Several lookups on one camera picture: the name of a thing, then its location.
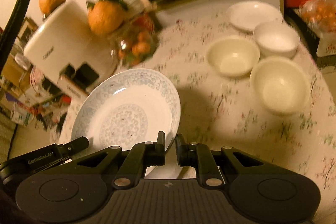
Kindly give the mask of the blue patterned large plate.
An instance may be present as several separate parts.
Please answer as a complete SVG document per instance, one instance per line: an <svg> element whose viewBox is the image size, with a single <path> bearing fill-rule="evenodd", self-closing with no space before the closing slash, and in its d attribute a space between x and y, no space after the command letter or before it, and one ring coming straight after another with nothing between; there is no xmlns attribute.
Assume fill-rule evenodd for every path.
<svg viewBox="0 0 336 224"><path fill-rule="evenodd" d="M174 84L153 69L130 69L101 83L85 100L73 124L71 139L89 140L77 160L112 145L123 150L135 144L156 141L165 133L165 165L152 166L148 178L177 178L174 138L179 128L181 103Z"/></svg>

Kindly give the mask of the small white plate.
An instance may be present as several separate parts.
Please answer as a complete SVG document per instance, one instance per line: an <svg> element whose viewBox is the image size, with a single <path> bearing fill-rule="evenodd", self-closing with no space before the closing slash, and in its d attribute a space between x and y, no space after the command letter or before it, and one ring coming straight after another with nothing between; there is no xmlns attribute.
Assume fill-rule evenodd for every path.
<svg viewBox="0 0 336 224"><path fill-rule="evenodd" d="M226 11L226 19L233 27L253 32L256 26L265 22L282 22L281 11L265 2L244 1L231 5Z"/></svg>

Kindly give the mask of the plastic bag of tangerines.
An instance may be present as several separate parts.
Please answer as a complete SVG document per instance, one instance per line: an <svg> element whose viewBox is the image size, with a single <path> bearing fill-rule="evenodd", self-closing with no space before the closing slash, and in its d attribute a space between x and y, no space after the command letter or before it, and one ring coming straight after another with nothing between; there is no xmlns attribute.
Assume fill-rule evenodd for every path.
<svg viewBox="0 0 336 224"><path fill-rule="evenodd" d="M299 8L308 26L320 32L335 32L335 0L310 0Z"/></svg>

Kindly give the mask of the cream bowl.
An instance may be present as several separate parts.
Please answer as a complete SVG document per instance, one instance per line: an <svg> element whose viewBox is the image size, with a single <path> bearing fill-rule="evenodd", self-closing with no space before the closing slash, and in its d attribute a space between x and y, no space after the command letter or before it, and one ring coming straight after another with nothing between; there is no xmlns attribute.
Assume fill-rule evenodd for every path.
<svg viewBox="0 0 336 224"><path fill-rule="evenodd" d="M255 42L241 36L226 36L213 42L206 54L207 62L224 77L243 77L260 60Z"/></svg>
<svg viewBox="0 0 336 224"><path fill-rule="evenodd" d="M293 115L309 102L307 73L285 57L267 57L259 61L253 67L249 81L261 105L274 115Z"/></svg>

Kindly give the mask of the glass jar of tangerines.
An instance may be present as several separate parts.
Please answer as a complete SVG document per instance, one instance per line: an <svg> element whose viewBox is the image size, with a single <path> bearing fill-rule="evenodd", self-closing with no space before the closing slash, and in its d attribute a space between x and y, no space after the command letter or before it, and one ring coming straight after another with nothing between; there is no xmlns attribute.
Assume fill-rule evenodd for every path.
<svg viewBox="0 0 336 224"><path fill-rule="evenodd" d="M123 67L131 68L155 53L158 40L155 22L148 12L143 12L125 22L109 37L114 53Z"/></svg>

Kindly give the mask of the large orange pomelo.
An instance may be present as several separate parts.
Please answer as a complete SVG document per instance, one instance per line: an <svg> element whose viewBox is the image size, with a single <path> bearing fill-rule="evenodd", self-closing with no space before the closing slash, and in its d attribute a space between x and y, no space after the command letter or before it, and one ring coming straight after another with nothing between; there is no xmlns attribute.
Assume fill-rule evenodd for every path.
<svg viewBox="0 0 336 224"><path fill-rule="evenodd" d="M117 30L127 18L128 7L123 0L87 0L88 24L98 36Z"/></svg>

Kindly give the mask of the white air fryer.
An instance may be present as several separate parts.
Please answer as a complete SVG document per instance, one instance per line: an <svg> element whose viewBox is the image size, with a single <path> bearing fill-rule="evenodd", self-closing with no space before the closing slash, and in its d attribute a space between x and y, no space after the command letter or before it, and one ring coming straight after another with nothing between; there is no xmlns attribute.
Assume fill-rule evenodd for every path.
<svg viewBox="0 0 336 224"><path fill-rule="evenodd" d="M117 68L117 51L89 28L86 12L75 1L58 7L38 28L24 55L73 100L84 102Z"/></svg>

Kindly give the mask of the white bowl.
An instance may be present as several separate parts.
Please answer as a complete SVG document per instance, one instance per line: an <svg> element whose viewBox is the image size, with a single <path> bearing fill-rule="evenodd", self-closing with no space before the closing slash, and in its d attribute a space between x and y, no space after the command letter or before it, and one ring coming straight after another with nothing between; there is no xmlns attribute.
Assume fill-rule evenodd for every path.
<svg viewBox="0 0 336 224"><path fill-rule="evenodd" d="M265 22L256 26L253 38L264 57L292 59L300 42L297 31L286 23Z"/></svg>

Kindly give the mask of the cardboard box under bag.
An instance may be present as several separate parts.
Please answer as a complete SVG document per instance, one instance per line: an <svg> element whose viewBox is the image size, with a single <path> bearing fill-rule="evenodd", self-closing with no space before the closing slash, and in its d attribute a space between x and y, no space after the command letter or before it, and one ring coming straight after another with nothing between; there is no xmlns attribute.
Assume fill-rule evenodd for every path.
<svg viewBox="0 0 336 224"><path fill-rule="evenodd" d="M335 32L317 32L319 43L317 48L317 56L325 57L336 54L336 34Z"/></svg>

